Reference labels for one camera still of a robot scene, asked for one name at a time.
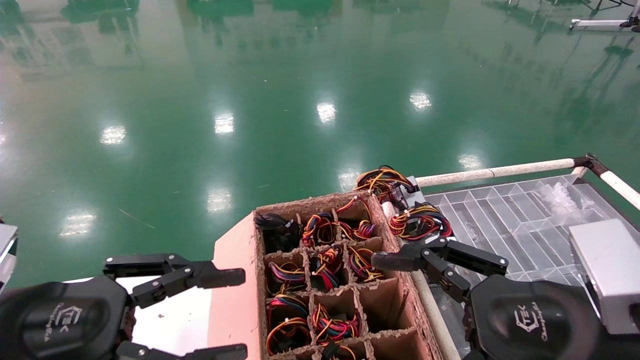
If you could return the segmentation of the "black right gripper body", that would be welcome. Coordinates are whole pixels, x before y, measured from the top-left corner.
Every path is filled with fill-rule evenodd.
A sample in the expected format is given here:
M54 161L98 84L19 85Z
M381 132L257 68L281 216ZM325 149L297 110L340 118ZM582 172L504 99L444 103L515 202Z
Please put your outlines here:
M462 325L489 360L587 360L602 328L582 287L499 275L470 291Z

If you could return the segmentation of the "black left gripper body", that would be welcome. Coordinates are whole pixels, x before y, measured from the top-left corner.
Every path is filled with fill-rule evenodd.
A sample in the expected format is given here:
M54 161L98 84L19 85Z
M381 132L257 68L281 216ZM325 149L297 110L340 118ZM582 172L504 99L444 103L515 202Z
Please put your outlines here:
M1 294L3 360L114 360L131 341L135 309L108 276L46 282Z

